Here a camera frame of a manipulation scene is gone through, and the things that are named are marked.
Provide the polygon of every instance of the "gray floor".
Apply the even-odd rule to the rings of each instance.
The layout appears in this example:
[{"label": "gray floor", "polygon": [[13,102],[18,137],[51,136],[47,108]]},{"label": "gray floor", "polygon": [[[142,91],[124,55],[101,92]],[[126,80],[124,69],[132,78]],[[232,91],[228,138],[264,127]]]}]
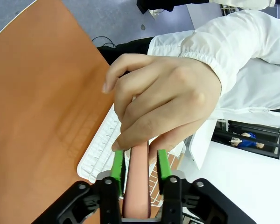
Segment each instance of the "gray floor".
[{"label": "gray floor", "polygon": [[[0,0],[0,31],[32,0]],[[164,11],[155,19],[149,12],[144,15],[136,0],[63,0],[82,28],[93,39],[107,36],[115,44],[166,33],[193,29],[186,6]],[[94,41],[97,46],[108,42]]]}]

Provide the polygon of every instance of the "hand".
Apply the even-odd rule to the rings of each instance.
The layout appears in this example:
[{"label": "hand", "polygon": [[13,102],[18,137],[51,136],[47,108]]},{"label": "hand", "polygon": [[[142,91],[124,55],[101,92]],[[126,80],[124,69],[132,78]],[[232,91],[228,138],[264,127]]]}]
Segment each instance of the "hand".
[{"label": "hand", "polygon": [[170,151],[204,123],[217,104],[221,83],[208,65],[194,59],[125,54],[106,74],[103,92],[113,89],[122,124],[112,150],[159,136],[149,146],[152,161],[158,149]]}]

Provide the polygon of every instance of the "finger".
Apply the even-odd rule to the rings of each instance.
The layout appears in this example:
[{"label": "finger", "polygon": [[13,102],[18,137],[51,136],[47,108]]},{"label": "finger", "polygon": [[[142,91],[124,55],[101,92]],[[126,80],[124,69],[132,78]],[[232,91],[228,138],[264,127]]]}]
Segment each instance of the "finger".
[{"label": "finger", "polygon": [[198,130],[198,128],[206,121],[206,119],[207,118],[199,119],[191,123],[176,127],[175,129],[161,134],[159,137],[157,137],[149,145],[150,163],[155,161],[158,150],[165,149],[167,152],[170,152],[184,139],[193,135]]},{"label": "finger", "polygon": [[153,63],[120,78],[115,85],[114,110],[120,121],[133,96],[149,88],[158,78],[162,69],[160,64]]},{"label": "finger", "polygon": [[154,56],[142,54],[123,54],[110,66],[104,83],[104,92],[110,92],[118,79],[126,71],[134,71],[149,65],[154,61]]},{"label": "finger", "polygon": [[155,136],[201,118],[200,99],[178,97],[145,114],[121,133],[112,150],[127,150]]},{"label": "finger", "polygon": [[164,76],[164,74],[161,77],[158,77],[157,80],[143,93],[141,93],[133,102],[126,102],[126,108],[123,111],[124,116],[121,121],[121,131],[129,128],[143,115],[153,111],[154,109],[176,98],[178,95],[184,93],[185,89],[186,88],[183,88],[180,84],[175,84],[173,79],[167,78],[167,76]]}]

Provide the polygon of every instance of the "screw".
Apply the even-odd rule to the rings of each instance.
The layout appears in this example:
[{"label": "screw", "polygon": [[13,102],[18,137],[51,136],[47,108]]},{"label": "screw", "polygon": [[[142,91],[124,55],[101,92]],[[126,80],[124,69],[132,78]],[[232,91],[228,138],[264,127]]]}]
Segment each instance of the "screw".
[{"label": "screw", "polygon": [[176,182],[177,182],[177,179],[176,179],[175,177],[171,177],[171,178],[170,178],[170,182],[171,182],[171,183],[176,183]]},{"label": "screw", "polygon": [[84,184],[80,184],[80,185],[79,185],[79,189],[83,190],[83,189],[85,189],[85,188],[86,188],[86,186],[85,186]]},{"label": "screw", "polygon": [[105,184],[111,184],[111,183],[112,183],[112,180],[110,180],[110,179],[105,180]]},{"label": "screw", "polygon": [[201,187],[203,187],[203,186],[204,186],[204,183],[202,183],[201,181],[199,181],[199,182],[197,182],[197,183],[196,183],[196,185],[197,185],[198,187],[200,187],[200,188],[201,188]]}]

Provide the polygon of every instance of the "cable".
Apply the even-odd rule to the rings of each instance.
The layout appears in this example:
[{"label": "cable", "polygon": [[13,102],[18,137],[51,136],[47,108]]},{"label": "cable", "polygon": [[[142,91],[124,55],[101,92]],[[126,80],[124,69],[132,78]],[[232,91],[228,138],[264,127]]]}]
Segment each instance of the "cable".
[{"label": "cable", "polygon": [[101,37],[106,38],[110,41],[108,43],[105,43],[103,46],[105,46],[106,44],[112,44],[113,48],[116,48],[116,45],[113,43],[113,41],[109,37],[106,37],[106,36],[97,36],[94,39],[92,39],[92,42],[95,41],[97,38],[101,38]]}]

